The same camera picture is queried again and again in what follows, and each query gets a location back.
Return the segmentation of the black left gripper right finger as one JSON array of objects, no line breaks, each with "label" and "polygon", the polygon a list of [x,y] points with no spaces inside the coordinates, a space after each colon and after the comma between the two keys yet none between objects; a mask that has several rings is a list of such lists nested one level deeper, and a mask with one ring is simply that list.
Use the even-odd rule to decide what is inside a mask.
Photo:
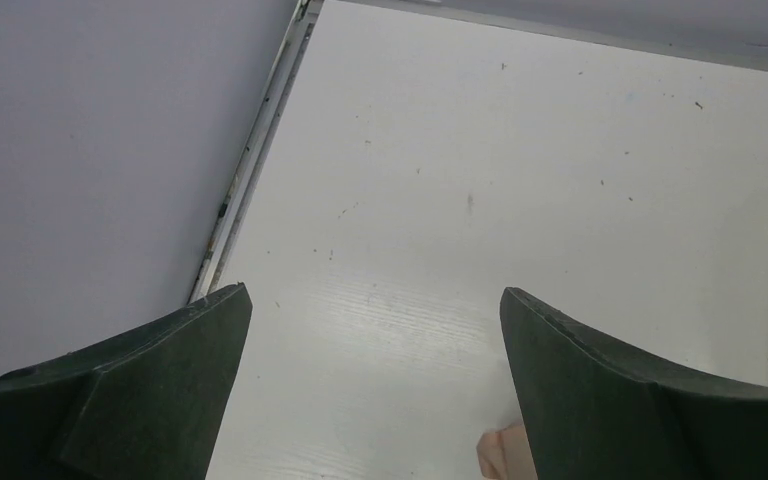
[{"label": "black left gripper right finger", "polygon": [[500,321],[541,479],[768,479],[768,387],[666,360],[519,288]]}]

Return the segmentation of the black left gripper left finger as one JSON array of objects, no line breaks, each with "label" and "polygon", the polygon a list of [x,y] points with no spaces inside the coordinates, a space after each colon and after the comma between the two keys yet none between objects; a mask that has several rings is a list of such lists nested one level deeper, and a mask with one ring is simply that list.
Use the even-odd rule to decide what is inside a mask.
[{"label": "black left gripper left finger", "polygon": [[202,479],[252,315],[242,283],[0,376],[0,479]]}]

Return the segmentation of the beige cat litter bag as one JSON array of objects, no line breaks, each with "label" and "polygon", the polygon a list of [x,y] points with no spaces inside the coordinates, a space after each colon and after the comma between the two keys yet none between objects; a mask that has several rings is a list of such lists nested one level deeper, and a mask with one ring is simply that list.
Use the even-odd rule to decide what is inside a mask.
[{"label": "beige cat litter bag", "polygon": [[526,429],[521,422],[483,433],[476,445],[476,453],[484,479],[538,479]]}]

